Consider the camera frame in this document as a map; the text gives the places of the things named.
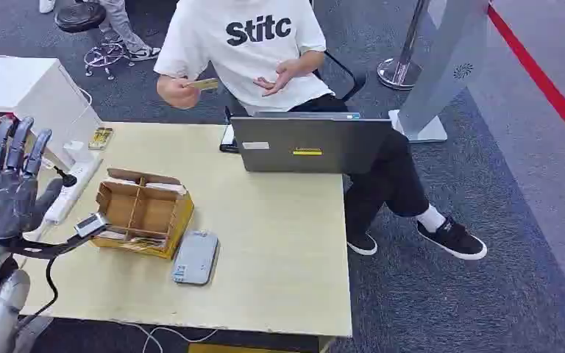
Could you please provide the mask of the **person's left hand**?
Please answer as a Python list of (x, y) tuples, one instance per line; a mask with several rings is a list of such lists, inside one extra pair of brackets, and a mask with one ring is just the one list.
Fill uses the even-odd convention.
[(260, 76), (253, 83), (263, 89), (262, 97), (272, 96), (282, 90), (297, 74), (298, 60), (286, 60), (277, 66), (277, 78), (272, 82)]

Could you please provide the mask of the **person's right hand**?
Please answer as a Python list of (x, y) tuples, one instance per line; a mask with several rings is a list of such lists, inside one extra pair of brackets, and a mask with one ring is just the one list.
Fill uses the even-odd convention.
[(201, 90), (193, 87), (192, 81), (186, 77), (160, 75), (157, 80), (157, 93), (172, 107), (188, 110), (197, 105)]

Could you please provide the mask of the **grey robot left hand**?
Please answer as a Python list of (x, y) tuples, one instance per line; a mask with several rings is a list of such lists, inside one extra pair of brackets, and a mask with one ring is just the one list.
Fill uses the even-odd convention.
[(33, 125), (31, 117), (0, 124), (0, 240), (36, 230), (63, 188), (63, 180), (54, 178), (38, 195), (38, 174), (52, 131), (41, 130), (26, 153)]

